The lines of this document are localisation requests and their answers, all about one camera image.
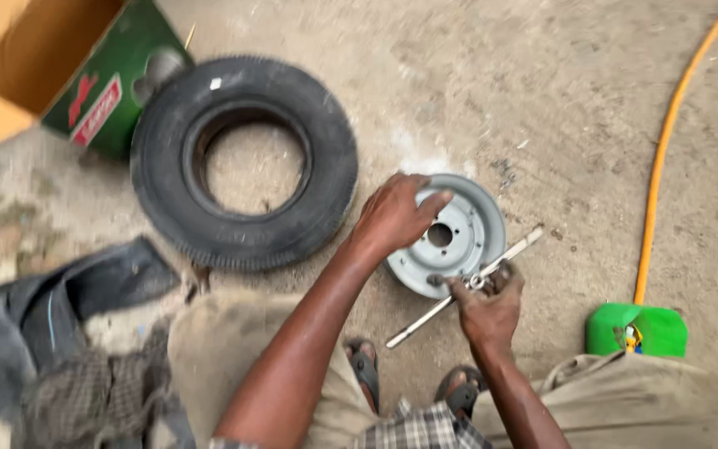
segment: gray wheel rim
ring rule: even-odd
[[[392,253],[384,261],[398,281],[412,291],[441,300],[450,295],[447,286],[435,287],[426,278],[432,274],[470,276],[481,265],[503,255],[506,250],[506,224],[503,213],[483,187],[473,180],[450,173],[436,174],[431,184],[415,196],[417,204],[429,195],[453,192],[453,200],[434,219],[443,232],[426,232],[414,245]]]

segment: red label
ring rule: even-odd
[[[88,99],[90,89],[92,89],[96,82],[99,81],[99,75],[93,74],[88,77],[88,74],[83,74],[79,79],[79,86],[76,87],[76,98],[71,101],[71,107],[68,107],[68,127],[73,128],[76,124],[76,119],[79,118],[79,113],[82,109],[82,103]]]
[[[121,96],[120,76],[115,74],[96,98],[96,102],[90,107],[85,117],[82,117],[79,125],[71,132],[71,140],[80,146],[90,145],[90,141],[120,103]]]

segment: sandal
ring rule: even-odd
[[[360,349],[363,343],[370,343],[374,352],[376,351],[373,342],[365,338],[348,340],[345,342],[345,347],[351,348],[351,352],[354,353],[351,356],[351,367],[354,369],[354,374],[359,383],[367,385],[370,395],[373,396],[373,405],[378,411],[378,352],[376,352],[375,360],[371,361],[370,357]]]
[[[450,396],[445,397],[445,394],[448,392],[448,385],[451,384],[451,380],[459,373],[464,373],[464,375],[467,376],[467,382],[457,387]],[[478,383],[478,387],[472,384],[473,381]],[[453,414],[456,414],[459,410],[463,410],[468,418],[472,418],[472,406],[478,398],[478,393],[485,392],[488,389],[489,387],[484,380],[484,376],[478,368],[468,365],[459,365],[445,375],[442,382],[440,382],[439,387],[436,389],[434,402],[443,400]]]

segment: green jerry can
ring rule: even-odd
[[[674,310],[605,303],[586,320],[586,352],[608,355],[626,350],[646,355],[686,355],[688,330]]]

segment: hand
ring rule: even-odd
[[[383,259],[422,237],[436,214],[453,199],[450,192],[434,193],[417,207],[415,194],[429,182],[431,178],[423,175],[395,173],[389,178],[364,203],[351,237],[357,248]]]
[[[504,260],[480,291],[469,291],[460,277],[447,279],[459,303],[461,327],[470,344],[491,345],[497,355],[511,357],[511,338],[519,321],[525,279]]]

